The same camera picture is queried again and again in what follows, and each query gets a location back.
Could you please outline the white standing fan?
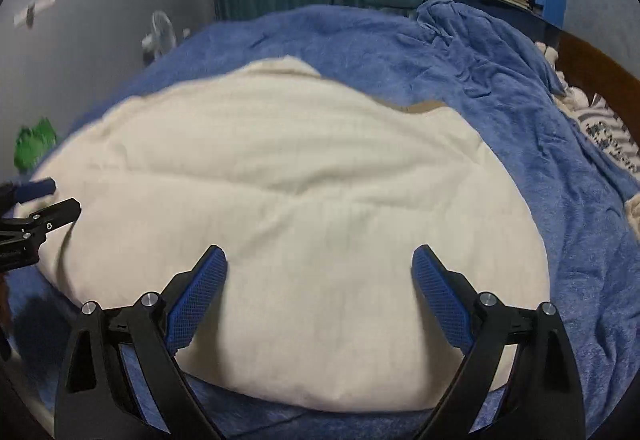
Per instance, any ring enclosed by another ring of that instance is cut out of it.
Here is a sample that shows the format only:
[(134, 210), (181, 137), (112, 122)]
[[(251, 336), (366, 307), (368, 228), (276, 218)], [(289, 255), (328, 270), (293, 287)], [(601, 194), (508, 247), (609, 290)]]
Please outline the white standing fan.
[(150, 33), (142, 38), (142, 59), (145, 66), (171, 52), (177, 46), (177, 37), (166, 12), (154, 11), (151, 16)]

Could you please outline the blue fleece bed blanket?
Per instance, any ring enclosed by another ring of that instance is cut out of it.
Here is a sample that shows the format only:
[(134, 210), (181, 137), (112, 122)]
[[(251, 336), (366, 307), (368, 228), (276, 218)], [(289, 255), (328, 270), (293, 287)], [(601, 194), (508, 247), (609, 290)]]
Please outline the blue fleece bed blanket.
[[(480, 133), (518, 185), (544, 239), (585, 394), (588, 434), (639, 371), (639, 242), (624, 202), (639, 184), (555, 108), (558, 79), (534, 43), (483, 11), (431, 0), (418, 20), (310, 6), (216, 23), (89, 111), (72, 131), (130, 96), (291, 55), (394, 104), (446, 101)], [(9, 275), (23, 373), (52, 411), (70, 320), (64, 296), (29, 267)], [(241, 397), (190, 378), (232, 439), (410, 439), (426, 412), (329, 414)]]

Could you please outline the brown wooden headboard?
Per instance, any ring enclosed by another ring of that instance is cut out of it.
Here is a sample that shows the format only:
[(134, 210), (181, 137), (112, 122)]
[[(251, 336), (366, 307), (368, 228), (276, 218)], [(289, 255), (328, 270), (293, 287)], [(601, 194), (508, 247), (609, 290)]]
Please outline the brown wooden headboard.
[(601, 50), (567, 32), (559, 39), (556, 66), (567, 82), (582, 89), (589, 99), (601, 95), (620, 115), (635, 141), (639, 141), (640, 82)]

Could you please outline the white wall socket strip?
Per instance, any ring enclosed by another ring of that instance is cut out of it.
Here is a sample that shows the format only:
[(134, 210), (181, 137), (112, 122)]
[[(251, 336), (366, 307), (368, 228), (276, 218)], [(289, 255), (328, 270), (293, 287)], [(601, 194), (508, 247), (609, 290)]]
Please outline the white wall socket strip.
[(43, 11), (51, 8), (55, 5), (56, 0), (33, 0), (21, 11), (14, 15), (14, 26), (27, 26), (32, 28), (34, 26), (36, 17)]

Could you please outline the black white patterned pillow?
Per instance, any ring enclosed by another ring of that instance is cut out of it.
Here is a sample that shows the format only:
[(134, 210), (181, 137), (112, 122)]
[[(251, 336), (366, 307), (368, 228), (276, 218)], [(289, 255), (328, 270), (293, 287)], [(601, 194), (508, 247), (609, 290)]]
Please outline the black white patterned pillow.
[(563, 93), (554, 96), (556, 106), (570, 119), (574, 119), (582, 134), (616, 166), (639, 179), (639, 147), (620, 115), (612, 110), (599, 94), (594, 94), (588, 99), (582, 89), (570, 86), (565, 81), (564, 73), (556, 70), (559, 52), (543, 42), (536, 42), (535, 45), (550, 64), (562, 86)]

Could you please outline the green plastic bag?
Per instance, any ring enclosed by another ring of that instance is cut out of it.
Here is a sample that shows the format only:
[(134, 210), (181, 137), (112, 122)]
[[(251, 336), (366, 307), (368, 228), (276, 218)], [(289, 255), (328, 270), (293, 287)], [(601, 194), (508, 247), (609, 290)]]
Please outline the green plastic bag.
[(58, 142), (58, 135), (47, 117), (35, 126), (23, 126), (15, 140), (13, 162), (20, 174), (31, 171)]

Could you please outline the cream white padded jacket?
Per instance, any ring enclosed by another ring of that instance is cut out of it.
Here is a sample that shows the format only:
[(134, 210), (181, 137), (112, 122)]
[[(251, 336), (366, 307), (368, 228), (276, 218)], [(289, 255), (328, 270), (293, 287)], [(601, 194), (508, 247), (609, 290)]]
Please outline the cream white padded jacket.
[(177, 360), (247, 396), (435, 405), (462, 356), (414, 288), (421, 245), (508, 305), (550, 295), (526, 202), (456, 110), (378, 101), (291, 57), (130, 97), (35, 175), (81, 206), (39, 263), (75, 303), (127, 306), (222, 248), (224, 290)]

